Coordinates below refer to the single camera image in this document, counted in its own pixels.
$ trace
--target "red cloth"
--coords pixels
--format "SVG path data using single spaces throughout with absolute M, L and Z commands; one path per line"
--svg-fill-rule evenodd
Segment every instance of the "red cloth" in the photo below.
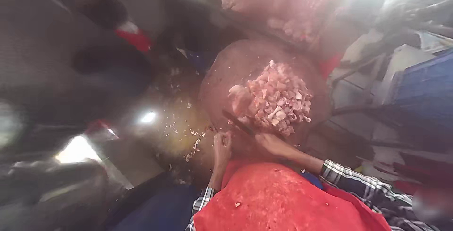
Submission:
M 115 30 L 117 36 L 126 39 L 129 44 L 132 44 L 139 51 L 149 51 L 154 45 L 150 38 L 148 38 L 144 31 L 139 29 L 138 33 L 127 32 L 120 29 Z
M 340 61 L 343 58 L 344 53 L 338 53 L 328 60 L 318 63 L 319 72 L 324 79 L 327 80 L 332 71 L 340 65 Z
M 382 215 L 353 195 L 326 193 L 275 163 L 239 168 L 228 185 L 194 216 L 204 230 L 390 231 Z

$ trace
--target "bright light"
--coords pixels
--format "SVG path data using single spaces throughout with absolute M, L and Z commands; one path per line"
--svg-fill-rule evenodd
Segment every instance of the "bright light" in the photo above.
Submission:
M 107 129 L 107 131 L 109 131 L 112 135 L 116 135 L 116 133 L 111 129 Z
M 91 145 L 81 135 L 74 137 L 66 148 L 55 156 L 55 159 L 62 164 L 82 162 L 85 159 L 101 161 L 93 148 L 91 148 Z
M 141 123 L 153 122 L 156 119 L 156 116 L 157 116 L 157 114 L 155 112 L 148 112 L 141 118 L 140 122 Z

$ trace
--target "raw meat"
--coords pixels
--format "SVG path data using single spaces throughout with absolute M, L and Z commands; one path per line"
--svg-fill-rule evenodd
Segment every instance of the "raw meat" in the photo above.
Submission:
M 256 80 L 230 89 L 233 112 L 249 117 L 256 126 L 275 129 L 284 136 L 294 133 L 292 123 L 311 122 L 313 95 L 305 82 L 284 63 L 269 62 Z

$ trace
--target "plaid shirt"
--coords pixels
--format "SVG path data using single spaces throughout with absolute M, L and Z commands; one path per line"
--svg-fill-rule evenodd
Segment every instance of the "plaid shirt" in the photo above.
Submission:
M 324 162 L 320 177 L 330 185 L 353 194 L 373 211 L 381 213 L 392 231 L 439 231 L 415 217 L 412 212 L 412 196 L 394 193 L 391 185 L 375 177 L 361 175 L 330 160 Z M 192 217 L 185 231 L 195 231 L 193 216 L 216 193 L 212 188 L 203 190 L 200 198 L 193 203 Z

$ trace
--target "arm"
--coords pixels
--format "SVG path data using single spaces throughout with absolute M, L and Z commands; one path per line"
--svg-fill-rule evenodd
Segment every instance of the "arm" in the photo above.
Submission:
M 193 202 L 192 217 L 185 231 L 195 231 L 193 216 L 207 205 L 214 195 L 222 188 L 223 175 L 231 157 L 231 134 L 217 133 L 214 136 L 214 168 L 207 187 L 200 197 Z
M 299 151 L 273 134 L 255 136 L 258 144 L 276 157 L 289 159 L 314 175 L 320 175 L 324 161 Z
M 375 177 L 354 172 L 333 161 L 309 156 L 274 135 L 258 134 L 259 145 L 276 157 L 289 159 L 331 185 L 355 195 L 368 207 L 381 212 L 394 231 L 433 231 L 433 227 L 418 221 L 412 211 L 412 197 L 396 194 L 391 185 Z

